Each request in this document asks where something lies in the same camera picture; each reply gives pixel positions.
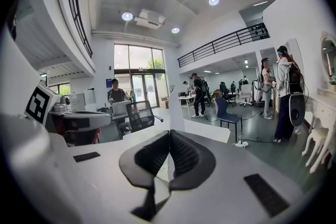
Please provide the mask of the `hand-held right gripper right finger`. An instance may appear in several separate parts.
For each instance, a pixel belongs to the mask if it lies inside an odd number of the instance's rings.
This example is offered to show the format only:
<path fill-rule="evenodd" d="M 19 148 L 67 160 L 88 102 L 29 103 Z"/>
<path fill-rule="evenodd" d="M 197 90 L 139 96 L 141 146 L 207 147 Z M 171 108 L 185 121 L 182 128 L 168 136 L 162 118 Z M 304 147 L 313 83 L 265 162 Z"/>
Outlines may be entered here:
<path fill-rule="evenodd" d="M 175 168 L 170 190 L 195 189 L 213 173 L 216 158 L 202 144 L 176 130 L 170 130 L 169 147 Z"/>

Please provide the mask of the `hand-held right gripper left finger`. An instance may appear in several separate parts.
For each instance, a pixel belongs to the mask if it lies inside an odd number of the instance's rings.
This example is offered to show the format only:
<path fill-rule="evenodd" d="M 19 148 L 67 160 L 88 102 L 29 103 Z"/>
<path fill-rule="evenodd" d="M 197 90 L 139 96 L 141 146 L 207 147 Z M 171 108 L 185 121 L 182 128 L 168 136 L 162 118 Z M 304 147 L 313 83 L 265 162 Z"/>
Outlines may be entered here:
<path fill-rule="evenodd" d="M 132 186 L 153 189 L 154 178 L 169 152 L 170 132 L 165 130 L 124 151 L 119 158 L 119 167 Z"/>

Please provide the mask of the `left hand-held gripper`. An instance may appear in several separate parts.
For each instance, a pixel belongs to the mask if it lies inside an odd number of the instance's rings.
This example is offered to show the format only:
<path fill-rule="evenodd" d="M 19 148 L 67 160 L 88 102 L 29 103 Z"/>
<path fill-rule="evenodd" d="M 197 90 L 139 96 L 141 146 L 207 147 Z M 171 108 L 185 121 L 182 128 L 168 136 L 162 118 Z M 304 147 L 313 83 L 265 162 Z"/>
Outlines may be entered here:
<path fill-rule="evenodd" d="M 101 128 L 111 123 L 103 112 L 73 110 L 72 100 L 39 84 L 32 93 L 25 115 L 42 124 L 49 133 L 62 136 L 68 146 L 99 142 Z"/>

